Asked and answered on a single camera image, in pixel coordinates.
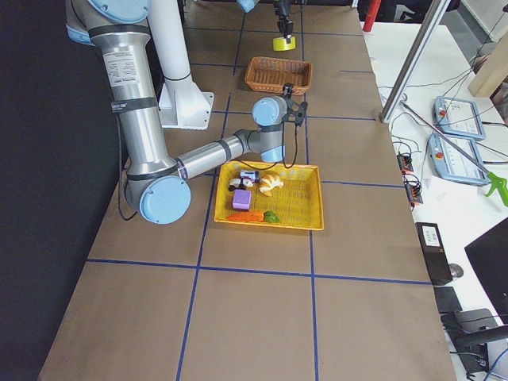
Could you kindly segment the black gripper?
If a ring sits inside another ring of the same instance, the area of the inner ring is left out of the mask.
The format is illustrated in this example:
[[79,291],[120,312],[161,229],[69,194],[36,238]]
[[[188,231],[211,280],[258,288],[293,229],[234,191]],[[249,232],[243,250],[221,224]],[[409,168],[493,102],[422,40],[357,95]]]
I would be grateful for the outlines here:
[[292,0],[276,0],[274,1],[274,11],[278,18],[277,26],[280,35],[283,35],[284,22],[284,38],[287,43],[291,42],[293,36],[293,21],[291,19]]

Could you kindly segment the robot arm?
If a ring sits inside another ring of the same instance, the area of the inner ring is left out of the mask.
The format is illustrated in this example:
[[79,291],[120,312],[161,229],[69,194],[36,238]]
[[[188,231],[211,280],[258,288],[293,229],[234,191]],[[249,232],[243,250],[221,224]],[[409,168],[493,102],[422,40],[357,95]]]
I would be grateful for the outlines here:
[[[256,0],[238,0],[237,5],[245,12],[249,13],[259,3]],[[272,40],[274,51],[286,51],[295,48],[295,38],[293,36],[294,23],[291,20],[291,1],[274,1],[274,12],[277,20],[280,37]]]
[[206,126],[213,101],[192,79],[176,2],[68,1],[66,15],[68,36],[102,54],[118,136],[130,158],[119,192],[145,220],[180,219],[191,203],[187,180],[239,156],[255,152],[268,163],[282,160],[288,93],[253,106],[257,129],[168,155],[164,130]]

